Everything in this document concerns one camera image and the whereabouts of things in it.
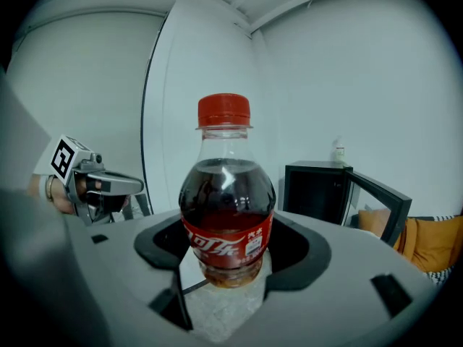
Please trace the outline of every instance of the cola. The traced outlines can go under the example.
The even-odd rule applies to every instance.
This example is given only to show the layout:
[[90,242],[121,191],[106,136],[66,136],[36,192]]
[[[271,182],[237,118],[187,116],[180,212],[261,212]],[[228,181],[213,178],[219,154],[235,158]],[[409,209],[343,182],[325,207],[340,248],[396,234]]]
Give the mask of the cola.
[[211,95],[198,113],[203,144],[180,192],[182,222],[204,276],[235,288],[259,273],[276,196],[247,145],[247,99]]

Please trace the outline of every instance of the fridge door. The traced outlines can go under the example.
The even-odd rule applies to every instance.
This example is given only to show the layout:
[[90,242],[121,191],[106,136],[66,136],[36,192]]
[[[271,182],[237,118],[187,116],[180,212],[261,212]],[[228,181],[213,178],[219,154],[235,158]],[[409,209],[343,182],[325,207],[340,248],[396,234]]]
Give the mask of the fridge door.
[[370,232],[393,246],[404,229],[412,199],[354,171],[346,171],[349,182],[343,226]]

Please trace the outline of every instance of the white wall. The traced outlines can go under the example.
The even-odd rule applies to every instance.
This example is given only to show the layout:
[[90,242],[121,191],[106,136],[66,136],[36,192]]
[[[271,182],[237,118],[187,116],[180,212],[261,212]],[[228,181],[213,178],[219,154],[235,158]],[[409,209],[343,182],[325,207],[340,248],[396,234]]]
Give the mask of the white wall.
[[36,173],[50,173],[56,141],[68,134],[101,153],[108,169],[143,178],[141,101],[161,21],[146,14],[87,14],[25,37],[7,76],[52,138]]
[[281,86],[280,178],[329,159],[340,134],[347,162],[409,195],[410,215],[460,212],[462,68],[421,0],[314,1],[262,34]]
[[249,99],[255,127],[250,143],[270,173],[273,165],[252,41],[230,22],[177,2],[156,45],[145,96],[143,147],[155,213],[178,207],[181,185],[200,150],[197,102],[213,93],[239,93]]

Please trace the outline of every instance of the bottle neck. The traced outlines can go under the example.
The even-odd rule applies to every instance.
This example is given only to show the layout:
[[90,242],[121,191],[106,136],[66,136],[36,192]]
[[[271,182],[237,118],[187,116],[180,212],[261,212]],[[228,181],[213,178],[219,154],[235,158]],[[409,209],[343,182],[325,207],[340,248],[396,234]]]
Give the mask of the bottle neck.
[[254,161],[247,144],[247,129],[203,129],[198,162],[207,159],[228,158]]

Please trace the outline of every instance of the black mini fridge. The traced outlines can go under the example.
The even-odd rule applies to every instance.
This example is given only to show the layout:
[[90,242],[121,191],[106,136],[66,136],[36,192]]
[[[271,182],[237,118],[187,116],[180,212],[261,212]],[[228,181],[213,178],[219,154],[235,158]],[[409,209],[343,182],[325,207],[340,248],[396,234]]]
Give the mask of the black mini fridge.
[[283,210],[359,228],[394,245],[412,200],[345,163],[306,161],[285,168]]

